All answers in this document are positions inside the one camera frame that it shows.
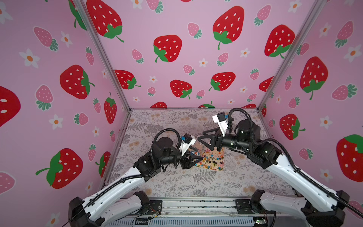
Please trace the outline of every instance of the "red strawberry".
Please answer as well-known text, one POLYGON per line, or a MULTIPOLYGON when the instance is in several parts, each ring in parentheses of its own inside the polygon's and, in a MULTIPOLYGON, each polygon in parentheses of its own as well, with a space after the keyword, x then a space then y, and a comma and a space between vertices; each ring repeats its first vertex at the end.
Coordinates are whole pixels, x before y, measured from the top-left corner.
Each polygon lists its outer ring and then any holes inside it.
POLYGON ((356 94, 356 91, 358 88, 355 87, 355 85, 349 84, 346 86, 345 84, 339 86, 333 93, 331 94, 331 97, 336 100, 343 101, 346 98, 351 98, 356 94))
POLYGON ((177 35, 159 36, 154 40, 154 53, 157 55, 155 62, 160 60, 166 62, 175 61, 182 48, 182 40, 177 35))
POLYGON ((265 55, 269 57, 276 57, 289 50, 291 43, 295 39, 295 33, 286 25, 280 24, 274 28, 265 46, 265 55))
POLYGON ((15 186, 15 178, 4 171, 0 171, 0 195, 15 186))
POLYGON ((328 69, 318 57, 310 58, 302 71, 300 87, 306 93, 311 92, 310 100, 315 90, 319 90, 328 78, 328 69))
POLYGON ((86 48, 86 58, 87 58, 88 62, 90 63, 90 65, 93 65, 94 57, 92 55, 92 51, 89 46, 86 48))
POLYGON ((165 102, 157 102, 152 105, 150 108, 167 108, 165 102))
POLYGON ((305 131, 305 129, 299 129, 300 122, 295 114, 283 116, 280 119, 280 128, 289 140, 295 139, 299 135, 299 131, 305 131))
POLYGON ((19 112, 20 101, 12 91, 0 86, 0 127, 19 112))
POLYGON ((241 34, 245 11, 240 6, 234 6, 222 14, 213 25, 214 38, 219 41, 218 49, 221 42, 228 44, 235 41, 241 34))
POLYGON ((262 7, 262 9, 257 12, 257 17, 254 19, 254 25, 260 26, 264 22, 264 20, 269 17, 270 11, 271 5, 265 5, 264 7, 262 7))
POLYGON ((101 0, 87 0, 86 5, 98 34, 107 38, 116 36, 121 42, 124 42, 118 37, 122 33, 122 21, 113 8, 101 0))
POLYGON ((291 80, 292 80, 292 77, 289 75, 287 78, 286 78, 286 82, 285 82, 285 90, 288 90, 290 87, 291 87, 291 80))
POLYGON ((337 156, 343 174, 357 182, 363 181, 363 137, 349 135, 337 143, 337 156))
POLYGON ((96 155, 96 146, 94 144, 92 144, 89 149, 90 150, 88 151, 88 159, 90 162, 92 162, 94 159, 94 156, 96 155))
POLYGON ((344 46, 348 42, 348 38, 353 34, 353 21, 348 21, 340 29, 337 35, 337 40, 335 41, 335 47, 339 48, 344 46))
POLYGON ((82 159, 71 149, 64 148, 52 157, 49 168, 39 170, 35 175, 49 170, 46 175, 49 185, 55 189, 60 189, 74 180, 82 172, 82 169, 82 159))
POLYGON ((107 121, 112 124, 115 120, 117 106, 115 100, 111 96, 111 92, 110 97, 106 99, 105 104, 103 105, 103 109, 105 110, 107 121))
POLYGON ((175 95, 178 98, 185 98, 189 97, 192 93, 192 85, 190 83, 181 81, 181 80, 173 80, 170 82, 170 88, 173 92, 173 95, 175 95))
POLYGON ((98 173, 101 177, 103 177, 103 174, 105 173, 105 170, 106 170, 106 167, 107 167, 107 164, 110 160, 110 152, 106 151, 101 159, 99 160, 99 164, 96 162, 97 165, 99 165, 99 168, 98 168, 98 173))
POLYGON ((264 80, 260 83, 260 85, 258 86, 258 88, 263 91, 266 92, 267 89, 269 88, 271 82, 273 80, 273 77, 268 78, 267 80, 264 80))
POLYGON ((211 91, 213 88, 216 91, 224 91, 233 83, 236 75, 232 72, 217 73, 212 76, 211 85, 212 87, 208 90, 211 91))
POLYGON ((120 81, 121 87, 123 89, 132 89, 135 86, 141 87, 139 85, 136 85, 136 78, 134 75, 128 71, 125 70, 118 70, 115 69, 116 76, 118 78, 118 81, 120 81))
POLYGON ((72 65, 66 69, 60 76, 60 82, 63 90, 79 99, 85 99, 90 93, 90 84, 88 75, 79 65, 72 65))
POLYGON ((49 47, 51 51, 57 52, 58 51, 58 43, 55 39, 52 39, 52 35, 49 31, 45 30, 44 28, 40 28, 35 26, 33 28, 34 34, 37 36, 41 44, 45 47, 49 47))

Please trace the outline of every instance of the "pink wallpaper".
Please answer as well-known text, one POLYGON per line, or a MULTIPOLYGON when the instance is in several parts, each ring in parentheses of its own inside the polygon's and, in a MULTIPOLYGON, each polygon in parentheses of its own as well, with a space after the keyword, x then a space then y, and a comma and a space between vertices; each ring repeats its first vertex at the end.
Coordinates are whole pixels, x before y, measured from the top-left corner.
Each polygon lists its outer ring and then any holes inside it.
POLYGON ((95 193, 126 112, 71 2, 1 1, 0 219, 61 226, 95 193))
MULTIPOLYGON (((264 118, 294 162, 363 210, 363 2, 326 3, 267 102, 264 118)), ((345 210, 344 226, 363 220, 345 210)))
POLYGON ((260 103, 313 0, 84 0, 132 108, 260 103))

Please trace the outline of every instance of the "strawberry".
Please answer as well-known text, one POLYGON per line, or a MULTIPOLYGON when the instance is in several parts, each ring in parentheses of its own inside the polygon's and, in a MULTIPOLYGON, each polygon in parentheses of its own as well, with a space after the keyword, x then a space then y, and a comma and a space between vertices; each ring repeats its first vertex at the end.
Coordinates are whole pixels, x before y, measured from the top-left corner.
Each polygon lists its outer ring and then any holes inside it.
POLYGON ((295 97, 295 98, 292 98, 289 102, 289 107, 290 108, 295 108, 296 106, 298 106, 300 103, 300 99, 299 97, 295 97))
POLYGON ((217 73, 212 76, 211 85, 212 87, 208 90, 211 91, 213 88, 216 91, 224 91, 233 83, 236 75, 232 72, 217 73))
POLYGON ((251 72, 250 78, 253 80, 257 80, 260 73, 258 72, 258 69, 253 69, 251 72))
POLYGON ((97 165, 99 165, 99 168, 98 168, 98 173, 101 177, 103 177, 103 174, 105 173, 105 170, 106 170, 106 167, 107 167, 107 164, 109 162, 109 159, 110 159, 110 152, 106 151, 101 159, 99 160, 99 164, 96 162, 97 165))
POLYGON ((349 84, 346 86, 345 84, 339 86, 333 93, 331 94, 331 97, 336 100, 343 101, 346 98, 351 98, 356 94, 356 91, 358 88, 355 87, 355 85, 349 84))
POLYGON ((299 151, 299 155, 301 158, 305 159, 305 160, 309 160, 309 159, 312 159, 313 158, 313 153, 311 150, 309 150, 309 148, 305 149, 301 149, 299 151))
POLYGON ((49 47, 51 51, 57 52, 58 51, 58 43, 55 39, 52 39, 52 35, 49 31, 45 30, 44 28, 40 28, 35 26, 33 28, 34 34, 39 39, 40 43, 43 44, 45 47, 49 47))
POLYGON ((188 96, 190 99, 189 95, 192 93, 192 85, 190 83, 181 80, 173 80, 170 82, 170 88, 173 95, 176 97, 185 98, 188 96))
POLYGON ((297 55, 304 55, 306 53, 306 51, 309 50, 310 45, 308 43, 303 43, 302 45, 299 46, 299 48, 297 49, 297 55))
POLYGON ((94 144, 92 144, 89 149, 90 150, 88 151, 88 159, 90 162, 92 162, 94 159, 94 156, 96 155, 96 146, 94 144))
POLYGON ((87 0, 88 13, 98 34, 106 38, 115 36, 121 41, 118 35, 122 33, 122 21, 120 16, 101 0, 87 0))
POLYGON ((142 54, 136 49, 132 50, 132 57, 139 64, 142 64, 144 62, 144 59, 142 58, 142 54))
POLYGON ((191 75, 194 75, 194 73, 195 73, 195 71, 194 71, 193 67, 192 67, 192 66, 190 66, 190 65, 184 65, 184 66, 183 66, 183 69, 184 69, 184 72, 185 72, 186 74, 189 74, 190 76, 191 76, 191 75))
POLYGON ((160 60, 166 62, 175 61, 182 48, 182 40, 177 35, 159 36, 154 40, 154 53, 157 55, 155 62, 160 60))
POLYGON ((343 174, 357 182, 363 181, 363 137, 349 135, 337 143, 337 156, 343 174))
POLYGON ((348 21, 345 25, 340 29, 337 35, 337 40, 335 41, 335 47, 339 48, 344 46, 348 42, 348 38, 353 34, 353 21, 348 21))
POLYGON ((197 99, 201 99, 201 98, 203 98, 203 96, 204 96, 204 94, 205 94, 205 92, 204 92, 204 90, 200 90, 200 91, 198 91, 197 92, 197 99))
POLYGON ((286 78, 286 82, 285 82, 285 90, 288 90, 290 87, 291 87, 291 82, 292 80, 292 77, 289 75, 287 78, 286 78))
POLYGON ((257 17, 254 19, 254 25, 260 26, 264 20, 269 17, 271 11, 271 5, 265 5, 257 12, 257 17))
POLYGON ((157 102, 152 105, 150 108, 167 108, 165 102, 157 102))
POLYGON ((120 81, 121 87, 123 89, 132 89, 135 86, 141 87, 139 85, 136 85, 136 78, 134 75, 128 71, 125 70, 118 70, 115 69, 116 76, 118 78, 118 81, 120 81))
POLYGON ((218 57, 217 65, 222 66, 228 60, 228 53, 225 52, 218 57))
POLYGON ((91 48, 89 46, 86 48, 86 58, 87 58, 89 64, 93 65, 94 57, 92 55, 92 51, 91 51, 91 48))
POLYGON ((35 92, 35 97, 38 99, 35 103, 39 109, 45 111, 52 107, 50 103, 53 102, 53 95, 48 86, 41 85, 35 92))
POLYGON ((194 23, 188 24, 188 32, 190 36, 194 36, 194 38, 200 38, 202 36, 202 30, 199 29, 199 25, 194 23))
POLYGON ((299 129, 300 122, 295 114, 283 116, 280 119, 280 128, 289 140, 295 139, 299 135, 299 131, 305 131, 305 129, 299 129))
POLYGON ((260 83, 260 85, 258 86, 258 88, 263 91, 266 92, 267 89, 269 88, 271 82, 273 80, 273 77, 268 78, 267 80, 264 80, 260 83))
POLYGON ((222 14, 213 25, 214 38, 219 41, 218 49, 221 42, 228 44, 235 41, 241 34, 245 11, 240 6, 234 6, 222 14))
POLYGON ((60 76, 63 90, 79 99, 85 99, 91 91, 88 75, 79 65, 72 65, 60 76))
POLYGON ((103 105, 103 109, 105 110, 106 119, 107 121, 112 124, 115 120, 116 112, 117 112, 117 106, 115 100, 111 96, 108 97, 103 105))
POLYGON ((4 171, 0 171, 0 195, 15 186, 15 178, 4 171))
POLYGON ((311 92, 310 100, 313 98, 313 92, 319 90, 328 78, 328 69, 318 57, 310 58, 302 71, 300 78, 300 87, 306 93, 311 92))
POLYGON ((0 86, 0 127, 19 112, 20 101, 12 91, 0 86))
POLYGON ((291 43, 295 39, 295 33, 286 25, 280 24, 274 28, 265 46, 265 55, 269 57, 276 57, 289 50, 291 43))
POLYGON ((35 175, 40 174, 44 170, 49 170, 46 180, 53 188, 60 189, 80 175, 82 169, 82 159, 71 149, 64 148, 52 157, 49 168, 39 170, 35 175))

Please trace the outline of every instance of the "white flower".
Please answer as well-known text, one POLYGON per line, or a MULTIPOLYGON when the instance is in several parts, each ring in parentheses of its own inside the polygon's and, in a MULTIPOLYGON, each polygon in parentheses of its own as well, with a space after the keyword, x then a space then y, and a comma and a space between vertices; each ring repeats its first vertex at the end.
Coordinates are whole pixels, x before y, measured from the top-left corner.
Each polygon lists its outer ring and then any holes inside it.
POLYGON ((141 9, 141 3, 142 3, 142 1, 143 0, 131 0, 131 2, 133 3, 132 5, 133 5, 134 9, 136 9, 136 7, 139 8, 139 9, 141 9))
POLYGON ((50 216, 50 220, 45 224, 45 226, 47 227, 53 227, 54 225, 58 224, 59 223, 59 215, 61 213, 57 213, 57 214, 52 214, 50 216))
POLYGON ((39 61, 40 58, 38 56, 33 55, 32 51, 29 48, 26 50, 26 53, 19 52, 19 54, 22 58, 25 59, 24 61, 25 66, 33 65, 35 68, 38 68, 37 61, 39 61))
POLYGON ((329 182, 329 179, 333 179, 331 175, 329 175, 329 170, 322 170, 320 169, 320 177, 324 178, 326 182, 329 182))
POLYGON ((249 53, 251 53, 251 51, 249 51, 248 48, 241 50, 241 57, 247 57, 249 53))
POLYGON ((98 134, 98 132, 99 132, 99 128, 97 128, 97 126, 95 126, 95 127, 94 127, 94 130, 92 130, 92 132, 93 132, 93 137, 98 136, 98 135, 99 135, 99 134, 98 134))
POLYGON ((299 8, 301 5, 302 5, 302 3, 300 2, 300 0, 291 1, 288 12, 292 11, 292 12, 296 13, 297 8, 299 8))
POLYGON ((320 35, 319 38, 321 38, 322 36, 327 36, 328 35, 328 31, 331 28, 331 25, 328 25, 328 22, 325 23, 324 27, 322 27, 319 31, 320 31, 320 35))
POLYGON ((49 123, 53 124, 53 130, 56 129, 57 127, 62 128, 62 121, 63 118, 62 117, 58 117, 58 115, 54 115, 53 119, 49 120, 49 123))
POLYGON ((329 120, 329 116, 326 116, 325 118, 320 118, 320 127, 325 127, 326 129, 329 128, 329 125, 331 125, 333 122, 331 120, 329 120))
POLYGON ((151 81, 152 83, 155 83, 158 80, 156 79, 156 77, 150 77, 150 80, 149 81, 151 81))
POLYGON ((349 62, 352 62, 354 60, 355 57, 359 57, 362 55, 362 52, 360 52, 360 48, 361 48, 361 44, 359 44, 358 46, 356 46, 355 48, 353 47, 349 47, 348 48, 348 53, 344 56, 344 59, 348 59, 349 62))
POLYGON ((5 23, 5 19, 8 19, 8 20, 13 19, 5 10, 6 10, 5 3, 0 1, 0 12, 1 12, 0 13, 0 23, 2 23, 2 24, 5 23))
POLYGON ((203 58, 201 61, 199 61, 200 65, 199 66, 203 66, 205 67, 207 65, 207 61, 205 60, 205 58, 203 58))
POLYGON ((61 41, 66 43, 66 46, 69 47, 69 45, 72 45, 72 41, 69 39, 69 34, 64 34, 64 32, 61 31, 62 38, 61 41))

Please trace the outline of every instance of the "pink strawberry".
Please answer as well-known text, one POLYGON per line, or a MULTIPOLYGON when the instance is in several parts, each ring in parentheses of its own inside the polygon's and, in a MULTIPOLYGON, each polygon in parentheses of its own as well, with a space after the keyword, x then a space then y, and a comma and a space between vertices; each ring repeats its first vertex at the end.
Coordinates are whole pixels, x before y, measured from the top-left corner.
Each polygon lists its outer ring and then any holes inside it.
POLYGON ((271 5, 265 5, 264 7, 262 7, 262 9, 257 12, 257 17, 254 19, 254 25, 260 26, 264 22, 264 20, 269 17, 270 11, 271 5))
POLYGON ((184 65, 183 66, 183 69, 184 69, 184 72, 187 73, 187 74, 189 74, 190 76, 191 75, 194 75, 194 73, 195 73, 193 67, 190 66, 190 65, 184 65))
POLYGON ((285 82, 285 90, 288 90, 290 87, 291 87, 291 80, 292 80, 292 77, 289 75, 287 78, 286 78, 286 82, 285 82))
POLYGON ((74 122, 78 125, 85 125, 88 122, 88 117, 84 113, 77 113, 74 116, 74 122))
POLYGON ((258 72, 258 69, 253 69, 251 72, 250 78, 253 80, 257 80, 260 73, 258 72))
POLYGON ((295 97, 295 98, 292 98, 289 102, 289 107, 290 108, 295 108, 296 106, 298 106, 300 103, 300 99, 299 97, 295 97))
POLYGON ((344 46, 348 42, 348 38, 353 34, 353 21, 348 21, 345 25, 340 29, 337 40, 335 41, 335 47, 339 48, 344 46))
POLYGON ((90 150, 88 151, 88 159, 90 162, 92 162, 92 160, 94 159, 94 157, 96 155, 96 146, 94 144, 92 144, 89 149, 90 150))
POLYGON ((355 85, 348 85, 345 84, 339 86, 332 94, 331 97, 336 100, 343 101, 346 98, 351 98, 356 94, 356 91, 358 88, 355 87, 355 85))
POLYGON ((199 25, 194 23, 188 24, 188 32, 190 36, 194 36, 194 38, 200 38, 202 36, 202 30, 199 29, 199 25))
POLYGON ((155 88, 154 87, 151 87, 151 88, 149 88, 148 90, 147 90, 147 94, 149 95, 149 96, 154 96, 155 95, 155 93, 156 93, 156 91, 155 91, 155 88))
POLYGON ((93 100, 93 105, 94 105, 94 110, 97 112, 97 113, 101 113, 101 103, 98 101, 97 98, 95 98, 93 100))
POLYGON ((49 33, 49 31, 37 26, 33 28, 33 31, 43 46, 49 47, 51 51, 58 51, 58 43, 55 39, 52 39, 52 35, 49 33))
POLYGON ((0 171, 0 195, 15 186, 15 178, 4 171, 0 171))
POLYGON ((53 102, 53 95, 48 86, 41 85, 36 91, 35 97, 38 99, 35 103, 39 109, 45 111, 52 107, 50 103, 53 102))
POLYGON ((142 54, 136 50, 132 50, 132 57, 136 60, 137 63, 142 64, 144 62, 144 59, 142 58, 142 54))
POLYGON ((228 60, 228 53, 225 52, 218 57, 217 65, 222 66, 228 60))
POLYGON ((205 94, 205 92, 204 92, 204 90, 200 90, 200 91, 198 91, 197 92, 197 99, 201 99, 201 98, 203 98, 203 96, 204 96, 204 94, 205 94))
POLYGON ((299 155, 301 158, 305 159, 305 160, 309 160, 309 159, 312 159, 313 158, 313 153, 311 150, 309 150, 309 148, 305 149, 301 149, 299 151, 299 155))

